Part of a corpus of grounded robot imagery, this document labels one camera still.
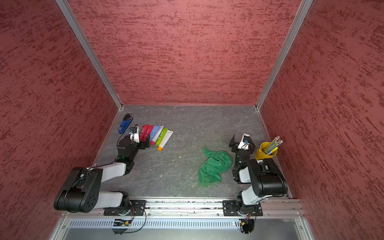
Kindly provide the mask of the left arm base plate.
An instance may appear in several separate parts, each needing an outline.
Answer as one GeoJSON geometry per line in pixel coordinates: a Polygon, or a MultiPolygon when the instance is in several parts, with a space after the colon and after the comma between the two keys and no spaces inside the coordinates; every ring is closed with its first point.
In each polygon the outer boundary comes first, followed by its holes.
{"type": "Polygon", "coordinates": [[[118,217],[143,216],[146,203],[147,203],[146,200],[131,200],[129,201],[127,207],[104,209],[104,216],[118,216],[118,217]]]}

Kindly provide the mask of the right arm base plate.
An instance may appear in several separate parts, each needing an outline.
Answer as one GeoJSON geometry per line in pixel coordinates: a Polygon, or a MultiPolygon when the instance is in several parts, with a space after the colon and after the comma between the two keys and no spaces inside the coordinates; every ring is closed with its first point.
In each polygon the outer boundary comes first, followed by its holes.
{"type": "Polygon", "coordinates": [[[263,210],[260,204],[247,206],[237,201],[223,201],[223,212],[226,217],[247,217],[248,215],[251,215],[252,217],[263,216],[263,210]]]}

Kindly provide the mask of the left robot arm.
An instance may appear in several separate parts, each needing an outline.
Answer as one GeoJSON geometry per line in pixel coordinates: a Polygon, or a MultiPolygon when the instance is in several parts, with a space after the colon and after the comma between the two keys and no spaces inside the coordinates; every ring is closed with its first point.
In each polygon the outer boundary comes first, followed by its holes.
{"type": "Polygon", "coordinates": [[[118,157],[110,164],[71,170],[54,200],[54,208],[70,213],[104,209],[119,216],[133,215],[134,206],[126,192],[101,191],[101,184],[128,175],[141,149],[140,134],[130,133],[118,142],[118,157]]]}

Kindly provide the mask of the white tube pink cap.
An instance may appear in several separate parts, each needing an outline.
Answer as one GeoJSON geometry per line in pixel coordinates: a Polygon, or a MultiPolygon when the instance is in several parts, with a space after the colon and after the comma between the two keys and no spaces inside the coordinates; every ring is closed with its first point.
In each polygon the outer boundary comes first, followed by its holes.
{"type": "Polygon", "coordinates": [[[164,126],[160,126],[160,128],[157,131],[156,135],[153,137],[152,141],[150,142],[151,145],[155,145],[156,144],[157,138],[159,137],[160,132],[162,131],[163,128],[164,128],[164,126]]]}

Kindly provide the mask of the pink toothpaste tube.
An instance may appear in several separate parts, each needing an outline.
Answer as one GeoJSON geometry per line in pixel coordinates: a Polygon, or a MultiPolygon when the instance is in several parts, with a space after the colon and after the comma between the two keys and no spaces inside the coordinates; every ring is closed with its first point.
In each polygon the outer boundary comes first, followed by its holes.
{"type": "Polygon", "coordinates": [[[148,136],[150,136],[153,128],[154,128],[154,126],[147,125],[146,131],[145,131],[145,134],[144,134],[144,141],[146,140],[146,138],[148,136]]]}
{"type": "Polygon", "coordinates": [[[143,125],[142,126],[142,131],[141,131],[141,133],[139,135],[140,142],[143,142],[145,140],[146,132],[147,132],[148,127],[149,127],[149,125],[143,125]]]}

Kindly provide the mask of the lime green toothpaste tube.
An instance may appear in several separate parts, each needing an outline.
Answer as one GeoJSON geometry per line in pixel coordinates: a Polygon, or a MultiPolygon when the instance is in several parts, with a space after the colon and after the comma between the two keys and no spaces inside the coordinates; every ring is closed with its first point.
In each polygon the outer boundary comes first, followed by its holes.
{"type": "Polygon", "coordinates": [[[156,146],[159,146],[161,144],[161,142],[162,142],[163,138],[165,137],[167,131],[168,131],[167,128],[163,128],[162,129],[162,131],[160,132],[159,137],[157,138],[156,146]]]}

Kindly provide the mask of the blue toothpaste tube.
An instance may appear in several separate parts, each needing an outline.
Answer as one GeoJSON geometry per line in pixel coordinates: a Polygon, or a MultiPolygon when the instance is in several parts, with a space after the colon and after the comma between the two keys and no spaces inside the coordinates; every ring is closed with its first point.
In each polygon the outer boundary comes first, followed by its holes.
{"type": "Polygon", "coordinates": [[[157,131],[159,130],[160,126],[154,125],[153,129],[150,133],[150,142],[152,141],[153,137],[156,135],[157,131]]]}

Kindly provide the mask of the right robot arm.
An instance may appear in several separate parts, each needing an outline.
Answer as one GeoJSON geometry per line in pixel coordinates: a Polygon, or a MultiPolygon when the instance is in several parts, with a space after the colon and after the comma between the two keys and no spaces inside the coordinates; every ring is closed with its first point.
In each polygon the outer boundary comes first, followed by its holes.
{"type": "Polygon", "coordinates": [[[259,148],[248,134],[243,134],[237,142],[232,137],[229,147],[235,153],[233,179],[239,185],[250,186],[237,195],[237,200],[224,207],[239,216],[256,214],[260,203],[271,197],[279,198],[288,193],[288,184],[279,167],[273,160],[283,140],[277,136],[272,142],[264,142],[259,148]]]}

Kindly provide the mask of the green microfiber cloth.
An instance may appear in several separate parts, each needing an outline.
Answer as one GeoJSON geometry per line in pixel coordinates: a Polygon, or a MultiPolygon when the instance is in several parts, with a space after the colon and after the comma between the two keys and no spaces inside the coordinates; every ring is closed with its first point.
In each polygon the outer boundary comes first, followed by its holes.
{"type": "Polygon", "coordinates": [[[211,151],[207,147],[202,148],[202,152],[208,158],[198,171],[199,185],[207,188],[222,181],[221,174],[228,171],[233,159],[225,151],[211,151]]]}

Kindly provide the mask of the white tube orange cap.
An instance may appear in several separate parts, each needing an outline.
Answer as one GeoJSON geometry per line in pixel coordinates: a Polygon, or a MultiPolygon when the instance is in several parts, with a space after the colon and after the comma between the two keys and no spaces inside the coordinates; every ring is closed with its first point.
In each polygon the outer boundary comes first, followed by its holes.
{"type": "Polygon", "coordinates": [[[169,141],[169,139],[171,138],[173,133],[174,133],[173,131],[167,130],[167,132],[166,132],[165,136],[163,137],[160,145],[158,146],[158,151],[161,152],[164,149],[165,145],[167,144],[167,142],[169,141]]]}

